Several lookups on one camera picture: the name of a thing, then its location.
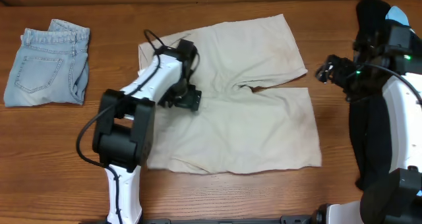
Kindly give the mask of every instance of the jeans back pocket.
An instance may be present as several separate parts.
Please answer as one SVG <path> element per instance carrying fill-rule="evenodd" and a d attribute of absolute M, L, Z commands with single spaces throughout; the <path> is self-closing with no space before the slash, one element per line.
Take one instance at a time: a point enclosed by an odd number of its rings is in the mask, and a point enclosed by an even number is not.
<path fill-rule="evenodd" d="M 53 83 L 62 62 L 62 59 L 24 57 L 15 85 L 28 93 L 43 90 Z"/>

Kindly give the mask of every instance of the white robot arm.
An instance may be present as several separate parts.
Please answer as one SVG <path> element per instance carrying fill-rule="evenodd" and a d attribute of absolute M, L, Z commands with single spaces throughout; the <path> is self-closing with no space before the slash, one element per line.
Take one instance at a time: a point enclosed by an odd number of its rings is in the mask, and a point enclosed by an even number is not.
<path fill-rule="evenodd" d="M 147 69 L 121 91 L 107 90 L 101 100 L 92 148 L 100 155 L 109 183 L 110 210 L 106 224 L 142 223 L 140 170 L 152 145 L 156 104 L 197 111 L 201 92 L 189 83 L 198 55 L 193 42 L 180 40 L 177 48 L 156 49 Z M 114 119 L 133 120 L 132 128 Z"/>
<path fill-rule="evenodd" d="M 373 45 L 356 43 L 362 51 L 353 62 L 329 56 L 316 77 L 342 87 L 349 102 L 382 93 L 390 121 L 390 134 L 383 134 L 391 137 L 391 148 L 383 147 L 392 150 L 390 174 L 366 188 L 361 201 L 320 209 L 317 223 L 422 223 L 422 57 L 411 54 L 408 27 L 387 26 Z"/>

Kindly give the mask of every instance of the light blue jeans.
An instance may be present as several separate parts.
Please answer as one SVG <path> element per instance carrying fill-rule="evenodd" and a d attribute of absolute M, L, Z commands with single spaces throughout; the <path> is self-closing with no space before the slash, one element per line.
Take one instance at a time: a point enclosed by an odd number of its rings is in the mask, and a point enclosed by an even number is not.
<path fill-rule="evenodd" d="M 63 20 L 52 20 L 47 32 L 25 29 L 7 81 L 5 106 L 82 105 L 89 35 L 89 28 Z"/>

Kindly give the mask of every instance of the shorts waistband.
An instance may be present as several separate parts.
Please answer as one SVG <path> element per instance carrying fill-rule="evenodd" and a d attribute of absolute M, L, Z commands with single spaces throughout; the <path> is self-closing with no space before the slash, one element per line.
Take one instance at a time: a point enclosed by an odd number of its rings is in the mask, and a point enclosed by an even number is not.
<path fill-rule="evenodd" d="M 90 29 L 66 22 L 64 20 L 51 20 L 48 31 L 25 29 L 22 43 L 65 43 L 88 41 Z"/>

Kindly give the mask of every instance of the folded jeans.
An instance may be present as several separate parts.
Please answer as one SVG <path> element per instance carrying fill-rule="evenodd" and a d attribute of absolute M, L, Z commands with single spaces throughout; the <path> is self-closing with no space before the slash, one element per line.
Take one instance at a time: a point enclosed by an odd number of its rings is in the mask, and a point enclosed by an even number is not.
<path fill-rule="evenodd" d="M 25 29 L 7 81 L 6 107 L 83 104 L 90 29 L 52 20 L 47 32 Z"/>

